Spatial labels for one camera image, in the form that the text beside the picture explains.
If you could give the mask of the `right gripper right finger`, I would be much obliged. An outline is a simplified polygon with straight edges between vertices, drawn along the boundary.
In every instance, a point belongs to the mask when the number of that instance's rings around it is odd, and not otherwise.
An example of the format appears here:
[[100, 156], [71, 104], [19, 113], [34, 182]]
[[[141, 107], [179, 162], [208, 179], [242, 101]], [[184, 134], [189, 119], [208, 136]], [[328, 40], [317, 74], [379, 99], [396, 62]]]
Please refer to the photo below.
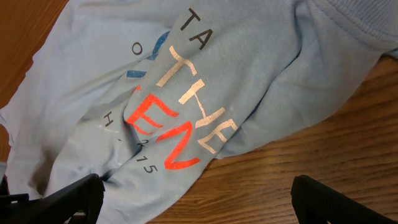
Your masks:
[[397, 224], [307, 175], [294, 178], [290, 194], [300, 224]]

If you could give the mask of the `light blue printed t-shirt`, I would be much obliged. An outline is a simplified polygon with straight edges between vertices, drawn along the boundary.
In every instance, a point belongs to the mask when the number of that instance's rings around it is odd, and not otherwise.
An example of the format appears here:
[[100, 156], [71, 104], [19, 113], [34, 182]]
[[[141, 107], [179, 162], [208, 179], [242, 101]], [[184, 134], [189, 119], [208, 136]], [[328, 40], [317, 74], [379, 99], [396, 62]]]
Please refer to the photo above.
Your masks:
[[213, 159], [332, 115], [383, 54], [396, 1], [69, 1], [1, 110], [9, 190], [98, 174], [98, 221], [146, 223]]

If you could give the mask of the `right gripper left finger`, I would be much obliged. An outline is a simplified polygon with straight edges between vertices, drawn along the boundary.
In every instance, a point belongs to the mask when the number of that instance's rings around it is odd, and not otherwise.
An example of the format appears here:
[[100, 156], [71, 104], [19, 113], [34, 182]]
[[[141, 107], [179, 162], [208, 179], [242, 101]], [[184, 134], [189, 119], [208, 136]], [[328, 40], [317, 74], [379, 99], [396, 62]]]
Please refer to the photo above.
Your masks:
[[11, 195], [7, 177], [3, 177], [1, 224], [95, 224], [103, 204], [104, 192], [101, 178], [97, 174], [90, 174], [52, 195], [31, 200], [29, 194]]

